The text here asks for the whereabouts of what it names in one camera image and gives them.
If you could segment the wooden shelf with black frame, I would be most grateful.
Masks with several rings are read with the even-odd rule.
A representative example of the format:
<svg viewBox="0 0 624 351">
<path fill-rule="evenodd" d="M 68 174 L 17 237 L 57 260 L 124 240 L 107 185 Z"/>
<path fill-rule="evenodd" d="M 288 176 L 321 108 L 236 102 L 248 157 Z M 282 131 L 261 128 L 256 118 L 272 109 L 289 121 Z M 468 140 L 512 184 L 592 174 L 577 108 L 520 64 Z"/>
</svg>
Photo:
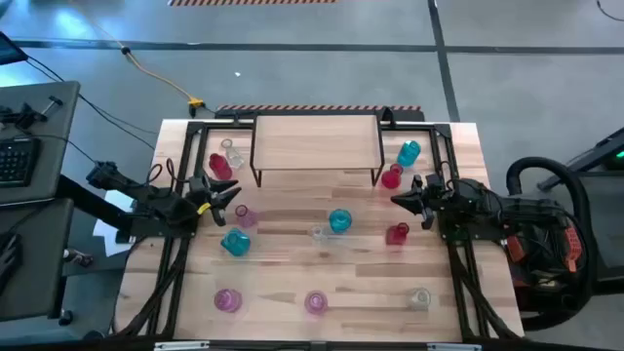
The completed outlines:
<svg viewBox="0 0 624 351">
<path fill-rule="evenodd" d="M 385 166 L 380 121 L 373 115 L 261 115 L 252 132 L 250 168 L 257 186 L 269 171 L 370 171 Z"/>
</svg>

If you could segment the black desk support beam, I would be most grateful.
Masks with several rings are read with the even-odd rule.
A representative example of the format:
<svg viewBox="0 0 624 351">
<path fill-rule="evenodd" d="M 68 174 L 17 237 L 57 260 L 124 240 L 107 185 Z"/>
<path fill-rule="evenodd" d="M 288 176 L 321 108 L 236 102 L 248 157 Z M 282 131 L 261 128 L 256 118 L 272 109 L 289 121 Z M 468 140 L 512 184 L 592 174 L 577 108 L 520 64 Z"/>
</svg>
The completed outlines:
<svg viewBox="0 0 624 351">
<path fill-rule="evenodd" d="M 132 221 L 125 212 L 64 175 L 58 179 L 55 197 L 71 199 L 79 210 L 117 229 L 128 231 L 132 227 Z"/>
</svg>

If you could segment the black keyboard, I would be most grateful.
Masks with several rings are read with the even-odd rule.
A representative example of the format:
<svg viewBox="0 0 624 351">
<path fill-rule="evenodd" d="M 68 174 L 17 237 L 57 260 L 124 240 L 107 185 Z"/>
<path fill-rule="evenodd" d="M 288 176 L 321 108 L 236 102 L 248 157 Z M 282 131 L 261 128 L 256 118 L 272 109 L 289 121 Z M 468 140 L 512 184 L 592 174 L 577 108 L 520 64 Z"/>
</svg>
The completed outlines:
<svg viewBox="0 0 624 351">
<path fill-rule="evenodd" d="M 36 137 L 0 139 L 0 188 L 30 184 L 40 147 L 41 140 Z"/>
</svg>

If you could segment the black aluminium table frame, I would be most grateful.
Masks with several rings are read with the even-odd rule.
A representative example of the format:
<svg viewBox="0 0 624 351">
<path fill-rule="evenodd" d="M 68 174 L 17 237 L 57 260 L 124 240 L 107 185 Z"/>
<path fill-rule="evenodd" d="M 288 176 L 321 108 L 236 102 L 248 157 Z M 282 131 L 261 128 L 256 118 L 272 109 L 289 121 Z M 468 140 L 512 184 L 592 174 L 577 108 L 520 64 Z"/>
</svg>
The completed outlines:
<svg viewBox="0 0 624 351">
<path fill-rule="evenodd" d="M 483 310 L 468 294 L 456 296 L 449 249 L 438 228 L 424 230 L 420 218 L 390 200 L 391 191 L 371 184 L 371 172 L 269 171 L 257 186 L 250 168 L 254 123 L 228 120 L 166 120 L 154 159 L 174 160 L 186 170 L 206 164 L 225 138 L 245 157 L 234 174 L 241 192 L 236 203 L 257 214 L 250 252 L 242 257 L 220 244 L 224 229 L 210 218 L 200 221 L 187 243 L 182 274 L 166 291 L 156 326 L 173 338 L 325 342 L 452 342 L 464 332 L 489 331 Z M 422 148 L 414 171 L 441 171 L 486 181 L 487 170 L 476 127 L 464 124 L 380 122 L 386 170 L 406 140 Z M 457 168 L 450 166 L 457 162 Z M 330 213 L 347 210 L 352 225 L 333 233 Z M 402 246 L 385 243 L 386 230 L 409 226 Z M 311 227 L 331 234 L 319 246 Z M 416 288 L 431 294 L 427 311 L 414 311 L 407 297 Z M 215 308 L 214 295 L 237 290 L 243 303 L 236 313 Z M 323 292 L 323 315 L 308 313 L 304 298 Z"/>
</svg>

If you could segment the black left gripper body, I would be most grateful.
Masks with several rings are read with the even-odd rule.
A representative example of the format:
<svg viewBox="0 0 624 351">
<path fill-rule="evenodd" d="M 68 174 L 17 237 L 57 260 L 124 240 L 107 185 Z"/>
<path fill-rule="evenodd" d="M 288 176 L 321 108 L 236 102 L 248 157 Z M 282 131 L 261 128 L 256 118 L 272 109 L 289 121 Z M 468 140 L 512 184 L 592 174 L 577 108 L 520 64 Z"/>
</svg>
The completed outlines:
<svg viewBox="0 0 624 351">
<path fill-rule="evenodd" d="M 205 186 L 202 182 L 203 175 L 204 174 L 194 176 L 188 180 L 189 190 L 187 194 L 185 195 L 185 198 L 195 205 L 196 214 L 197 214 L 197 209 L 201 205 L 205 203 L 211 203 L 211 197 L 213 196 L 213 194 L 209 194 L 205 189 Z"/>
</svg>

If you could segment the small pink glass vase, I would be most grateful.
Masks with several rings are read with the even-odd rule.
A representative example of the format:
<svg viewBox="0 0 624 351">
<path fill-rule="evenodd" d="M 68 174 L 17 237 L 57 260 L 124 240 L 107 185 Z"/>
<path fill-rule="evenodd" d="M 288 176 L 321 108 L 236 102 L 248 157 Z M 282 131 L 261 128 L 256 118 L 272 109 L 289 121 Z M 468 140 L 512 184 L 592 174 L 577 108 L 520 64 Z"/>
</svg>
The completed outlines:
<svg viewBox="0 0 624 351">
<path fill-rule="evenodd" d="M 257 224 L 257 214 L 245 205 L 239 205 L 235 209 L 238 224 L 243 228 L 250 228 Z"/>
</svg>

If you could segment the pink ribbed glass bottle vase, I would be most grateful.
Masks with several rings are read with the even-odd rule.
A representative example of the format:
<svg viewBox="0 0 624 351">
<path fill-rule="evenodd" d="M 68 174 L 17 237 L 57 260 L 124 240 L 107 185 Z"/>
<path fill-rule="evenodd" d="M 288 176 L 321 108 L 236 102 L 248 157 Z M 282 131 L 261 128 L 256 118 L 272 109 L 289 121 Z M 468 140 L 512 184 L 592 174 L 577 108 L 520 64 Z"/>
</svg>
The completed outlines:
<svg viewBox="0 0 624 351">
<path fill-rule="evenodd" d="M 222 289 L 214 294 L 214 307 L 222 312 L 236 313 L 242 303 L 242 294 L 237 290 Z"/>
</svg>

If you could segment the wide round clear glass vase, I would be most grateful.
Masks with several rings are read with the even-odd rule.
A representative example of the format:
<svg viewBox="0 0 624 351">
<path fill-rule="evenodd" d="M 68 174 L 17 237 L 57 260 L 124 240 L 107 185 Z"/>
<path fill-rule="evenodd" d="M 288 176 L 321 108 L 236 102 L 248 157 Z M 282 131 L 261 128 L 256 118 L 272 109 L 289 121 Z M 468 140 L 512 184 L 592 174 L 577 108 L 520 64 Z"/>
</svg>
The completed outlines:
<svg viewBox="0 0 624 351">
<path fill-rule="evenodd" d="M 431 294 L 425 288 L 416 288 L 408 294 L 407 306 L 414 311 L 427 311 L 431 304 Z"/>
</svg>

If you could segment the red ribbed cylinder glass vase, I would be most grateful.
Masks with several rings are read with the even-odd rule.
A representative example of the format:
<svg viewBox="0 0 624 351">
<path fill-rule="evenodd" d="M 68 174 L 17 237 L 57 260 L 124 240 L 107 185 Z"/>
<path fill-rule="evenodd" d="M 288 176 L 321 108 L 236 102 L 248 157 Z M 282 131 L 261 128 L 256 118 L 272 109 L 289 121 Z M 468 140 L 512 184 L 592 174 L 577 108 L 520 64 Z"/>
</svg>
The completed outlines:
<svg viewBox="0 0 624 351">
<path fill-rule="evenodd" d="M 213 171 L 214 176 L 220 180 L 229 180 L 233 176 L 226 158 L 220 154 L 213 153 L 210 155 L 209 167 Z"/>
</svg>

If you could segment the round teal glass vase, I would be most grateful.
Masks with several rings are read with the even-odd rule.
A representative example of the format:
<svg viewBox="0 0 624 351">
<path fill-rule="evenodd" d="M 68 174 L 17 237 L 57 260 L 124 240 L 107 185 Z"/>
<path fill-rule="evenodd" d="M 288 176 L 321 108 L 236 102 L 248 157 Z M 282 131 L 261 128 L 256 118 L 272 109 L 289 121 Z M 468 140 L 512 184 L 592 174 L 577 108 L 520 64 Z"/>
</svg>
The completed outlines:
<svg viewBox="0 0 624 351">
<path fill-rule="evenodd" d="M 329 224 L 333 233 L 344 233 L 352 225 L 352 216 L 347 210 L 336 209 L 330 213 Z"/>
</svg>

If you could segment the black orange vacuum cleaner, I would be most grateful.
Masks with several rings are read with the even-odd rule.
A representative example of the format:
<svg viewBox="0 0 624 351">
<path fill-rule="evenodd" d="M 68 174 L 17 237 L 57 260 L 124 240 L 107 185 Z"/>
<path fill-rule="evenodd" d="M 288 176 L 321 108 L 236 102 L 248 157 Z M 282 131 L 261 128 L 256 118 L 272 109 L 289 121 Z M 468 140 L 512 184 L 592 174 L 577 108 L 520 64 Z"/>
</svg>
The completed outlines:
<svg viewBox="0 0 624 351">
<path fill-rule="evenodd" d="M 580 307 L 588 258 L 582 231 L 563 236 L 540 234 L 503 240 L 519 309 L 523 312 L 567 312 Z"/>
</svg>

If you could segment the pink cone-shaped glass vase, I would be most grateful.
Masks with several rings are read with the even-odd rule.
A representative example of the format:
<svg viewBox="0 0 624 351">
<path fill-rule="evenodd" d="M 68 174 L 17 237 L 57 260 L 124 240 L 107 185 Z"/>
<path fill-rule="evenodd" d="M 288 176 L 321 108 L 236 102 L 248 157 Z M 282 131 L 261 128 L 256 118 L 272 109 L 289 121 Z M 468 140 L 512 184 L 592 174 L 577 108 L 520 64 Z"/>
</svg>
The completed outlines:
<svg viewBox="0 0 624 351">
<path fill-rule="evenodd" d="M 320 291 L 309 292 L 304 298 L 304 308 L 312 315 L 323 315 L 328 308 L 328 298 Z"/>
</svg>

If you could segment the red bell-shaped glass vase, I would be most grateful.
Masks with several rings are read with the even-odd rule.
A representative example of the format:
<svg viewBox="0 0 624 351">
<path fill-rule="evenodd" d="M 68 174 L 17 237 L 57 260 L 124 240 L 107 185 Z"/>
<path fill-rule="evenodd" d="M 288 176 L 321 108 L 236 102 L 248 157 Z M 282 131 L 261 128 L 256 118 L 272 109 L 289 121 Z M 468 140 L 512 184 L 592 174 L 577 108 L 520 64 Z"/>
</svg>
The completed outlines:
<svg viewBox="0 0 624 351">
<path fill-rule="evenodd" d="M 390 226 L 386 230 L 385 243 L 388 246 L 402 246 L 408 237 L 410 227 L 405 222 Z"/>
</svg>

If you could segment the tall faceted clear glass vase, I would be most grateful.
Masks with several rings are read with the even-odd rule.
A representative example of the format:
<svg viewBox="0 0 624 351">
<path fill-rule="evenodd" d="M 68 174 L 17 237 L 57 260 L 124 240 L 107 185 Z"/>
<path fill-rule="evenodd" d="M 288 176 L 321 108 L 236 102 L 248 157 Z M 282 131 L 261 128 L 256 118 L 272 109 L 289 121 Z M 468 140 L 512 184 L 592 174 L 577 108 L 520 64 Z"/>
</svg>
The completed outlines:
<svg viewBox="0 0 624 351">
<path fill-rule="evenodd" d="M 234 147 L 232 139 L 223 139 L 220 146 L 225 151 L 226 161 L 232 169 L 238 170 L 244 165 L 245 160 L 238 149 Z"/>
</svg>

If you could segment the wide-mouthed teal glass vase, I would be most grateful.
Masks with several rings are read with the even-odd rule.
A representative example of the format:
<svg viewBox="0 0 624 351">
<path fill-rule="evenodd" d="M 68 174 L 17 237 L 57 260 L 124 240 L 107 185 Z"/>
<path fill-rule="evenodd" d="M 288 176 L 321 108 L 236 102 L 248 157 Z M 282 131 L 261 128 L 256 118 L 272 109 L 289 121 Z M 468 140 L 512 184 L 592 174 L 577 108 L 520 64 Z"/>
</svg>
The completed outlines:
<svg viewBox="0 0 624 351">
<path fill-rule="evenodd" d="M 233 256 L 244 256 L 251 248 L 251 239 L 240 229 L 232 228 L 224 235 L 220 244 Z"/>
</svg>

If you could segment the round red glass vase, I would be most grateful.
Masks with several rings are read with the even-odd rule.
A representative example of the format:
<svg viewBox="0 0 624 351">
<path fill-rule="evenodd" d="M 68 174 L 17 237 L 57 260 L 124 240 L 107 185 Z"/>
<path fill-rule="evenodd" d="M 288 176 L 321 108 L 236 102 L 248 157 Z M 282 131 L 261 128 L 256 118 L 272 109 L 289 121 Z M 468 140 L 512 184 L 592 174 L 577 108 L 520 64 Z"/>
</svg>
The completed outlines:
<svg viewBox="0 0 624 351">
<path fill-rule="evenodd" d="M 385 171 L 381 176 L 381 183 L 388 189 L 396 189 L 401 185 L 401 178 L 404 168 L 402 165 L 395 163 L 392 164 L 388 171 Z"/>
</svg>

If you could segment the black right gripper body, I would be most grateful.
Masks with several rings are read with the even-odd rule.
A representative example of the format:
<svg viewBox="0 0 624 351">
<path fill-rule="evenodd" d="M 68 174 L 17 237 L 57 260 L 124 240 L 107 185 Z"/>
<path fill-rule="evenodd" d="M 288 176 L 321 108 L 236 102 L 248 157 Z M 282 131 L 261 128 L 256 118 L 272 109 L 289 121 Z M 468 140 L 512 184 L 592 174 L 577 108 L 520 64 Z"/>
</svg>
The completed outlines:
<svg viewBox="0 0 624 351">
<path fill-rule="evenodd" d="M 449 190 L 444 180 L 436 174 L 425 177 L 426 185 L 423 187 L 422 202 L 425 206 L 435 211 L 455 211 L 454 192 Z"/>
</svg>

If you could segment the teal diamond-pattern glass bottle vase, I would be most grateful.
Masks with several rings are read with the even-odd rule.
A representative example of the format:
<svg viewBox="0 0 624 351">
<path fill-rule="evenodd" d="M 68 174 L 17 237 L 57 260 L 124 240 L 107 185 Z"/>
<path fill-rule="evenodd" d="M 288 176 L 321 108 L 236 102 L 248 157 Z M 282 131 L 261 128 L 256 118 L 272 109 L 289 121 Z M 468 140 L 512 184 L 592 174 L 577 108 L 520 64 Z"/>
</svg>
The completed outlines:
<svg viewBox="0 0 624 351">
<path fill-rule="evenodd" d="M 420 144 L 415 140 L 407 140 L 403 143 L 397 156 L 397 163 L 404 168 L 411 167 L 420 155 Z"/>
</svg>

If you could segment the small metal cylinder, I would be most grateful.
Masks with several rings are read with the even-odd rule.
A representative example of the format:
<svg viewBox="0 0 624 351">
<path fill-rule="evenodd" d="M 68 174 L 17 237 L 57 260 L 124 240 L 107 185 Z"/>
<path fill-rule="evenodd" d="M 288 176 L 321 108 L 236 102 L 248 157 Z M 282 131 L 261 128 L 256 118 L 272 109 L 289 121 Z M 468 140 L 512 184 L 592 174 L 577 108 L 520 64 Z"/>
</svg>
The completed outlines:
<svg viewBox="0 0 624 351">
<path fill-rule="evenodd" d="M 89 267 L 93 264 L 94 258 L 90 254 L 67 248 L 63 250 L 62 261 L 64 263 L 73 263 L 81 267 Z"/>
</svg>

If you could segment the black equipment with green light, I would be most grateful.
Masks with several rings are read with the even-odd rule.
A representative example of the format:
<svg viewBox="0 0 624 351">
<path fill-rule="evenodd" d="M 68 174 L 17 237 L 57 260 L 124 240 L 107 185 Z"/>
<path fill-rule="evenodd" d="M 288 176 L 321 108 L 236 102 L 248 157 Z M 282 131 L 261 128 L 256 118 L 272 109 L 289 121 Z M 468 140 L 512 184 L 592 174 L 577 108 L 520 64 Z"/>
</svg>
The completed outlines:
<svg viewBox="0 0 624 351">
<path fill-rule="evenodd" d="M 579 177 L 624 176 L 624 127 L 575 156 L 565 166 Z"/>
</svg>

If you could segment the small round clear glass vase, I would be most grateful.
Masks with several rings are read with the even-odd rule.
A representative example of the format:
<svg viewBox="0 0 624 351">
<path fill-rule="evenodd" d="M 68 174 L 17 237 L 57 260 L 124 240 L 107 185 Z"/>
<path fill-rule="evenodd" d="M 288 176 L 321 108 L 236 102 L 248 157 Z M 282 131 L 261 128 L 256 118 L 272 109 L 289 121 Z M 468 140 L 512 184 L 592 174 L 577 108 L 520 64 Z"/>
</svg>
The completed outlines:
<svg viewBox="0 0 624 351">
<path fill-rule="evenodd" d="M 309 234 L 316 245 L 323 246 L 328 242 L 331 232 L 327 226 L 316 225 L 310 228 Z"/>
</svg>

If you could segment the black computer mouse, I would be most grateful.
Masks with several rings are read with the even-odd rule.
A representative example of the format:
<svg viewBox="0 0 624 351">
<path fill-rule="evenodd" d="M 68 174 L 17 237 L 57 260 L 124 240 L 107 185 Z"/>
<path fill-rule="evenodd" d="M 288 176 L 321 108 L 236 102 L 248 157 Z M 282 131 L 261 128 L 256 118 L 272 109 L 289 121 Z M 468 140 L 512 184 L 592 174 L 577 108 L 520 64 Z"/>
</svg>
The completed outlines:
<svg viewBox="0 0 624 351">
<path fill-rule="evenodd" d="M 0 294 L 21 263 L 21 238 L 16 232 L 0 234 Z"/>
</svg>

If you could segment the computer monitor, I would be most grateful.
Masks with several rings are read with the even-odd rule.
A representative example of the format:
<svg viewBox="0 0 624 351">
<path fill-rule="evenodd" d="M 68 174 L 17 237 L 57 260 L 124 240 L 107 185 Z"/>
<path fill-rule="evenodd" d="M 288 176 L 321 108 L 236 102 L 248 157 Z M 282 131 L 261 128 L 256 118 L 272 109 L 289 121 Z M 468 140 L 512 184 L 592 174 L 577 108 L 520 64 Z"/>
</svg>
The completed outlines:
<svg viewBox="0 0 624 351">
<path fill-rule="evenodd" d="M 28 60 L 28 55 L 4 32 L 0 31 L 0 65 Z"/>
</svg>

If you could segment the black desk clamp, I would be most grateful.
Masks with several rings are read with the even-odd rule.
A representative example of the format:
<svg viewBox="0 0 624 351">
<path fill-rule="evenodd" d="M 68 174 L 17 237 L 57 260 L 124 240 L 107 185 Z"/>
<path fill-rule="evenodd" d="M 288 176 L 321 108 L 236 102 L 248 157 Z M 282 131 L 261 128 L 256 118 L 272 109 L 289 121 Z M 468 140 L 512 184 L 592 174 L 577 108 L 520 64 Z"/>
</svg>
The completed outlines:
<svg viewBox="0 0 624 351">
<path fill-rule="evenodd" d="M 20 111 L 14 111 L 10 107 L 0 105 L 0 130 L 13 125 L 16 129 L 28 131 L 36 122 L 47 122 L 48 113 L 63 106 L 63 101 L 57 97 L 49 96 L 49 100 L 50 103 L 42 111 L 33 109 L 26 102 L 22 104 Z"/>
</svg>

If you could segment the grey side desk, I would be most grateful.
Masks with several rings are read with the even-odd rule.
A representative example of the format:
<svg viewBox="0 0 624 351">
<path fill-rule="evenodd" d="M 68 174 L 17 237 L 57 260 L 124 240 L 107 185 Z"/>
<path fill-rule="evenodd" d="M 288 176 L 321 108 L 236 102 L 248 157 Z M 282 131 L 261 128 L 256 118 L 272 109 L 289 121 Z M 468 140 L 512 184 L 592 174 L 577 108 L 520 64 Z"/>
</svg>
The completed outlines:
<svg viewBox="0 0 624 351">
<path fill-rule="evenodd" d="M 0 234 L 15 232 L 21 244 L 19 266 L 0 291 L 0 322 L 60 315 L 73 209 L 69 199 L 0 208 Z"/>
<path fill-rule="evenodd" d="M 50 103 L 49 96 L 63 102 L 63 106 L 49 112 L 48 122 L 36 123 L 31 128 L 42 144 L 30 184 L 1 188 L 0 206 L 42 202 L 55 197 L 79 90 L 80 84 L 75 81 L 0 88 L 0 105 L 7 107 L 26 102 L 37 111 L 43 110 Z"/>
</svg>

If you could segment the silver aluminium extrusion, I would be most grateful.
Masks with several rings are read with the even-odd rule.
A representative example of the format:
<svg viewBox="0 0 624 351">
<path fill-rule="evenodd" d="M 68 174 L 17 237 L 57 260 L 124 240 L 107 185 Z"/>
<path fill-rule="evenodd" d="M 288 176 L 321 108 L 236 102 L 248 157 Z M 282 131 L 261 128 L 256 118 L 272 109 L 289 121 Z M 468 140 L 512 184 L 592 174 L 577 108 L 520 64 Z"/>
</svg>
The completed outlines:
<svg viewBox="0 0 624 351">
<path fill-rule="evenodd" d="M 154 344 L 153 351 L 203 351 L 210 348 L 208 341 L 167 341 Z"/>
<path fill-rule="evenodd" d="M 426 346 L 427 351 L 483 351 L 479 344 L 432 342 Z"/>
</svg>

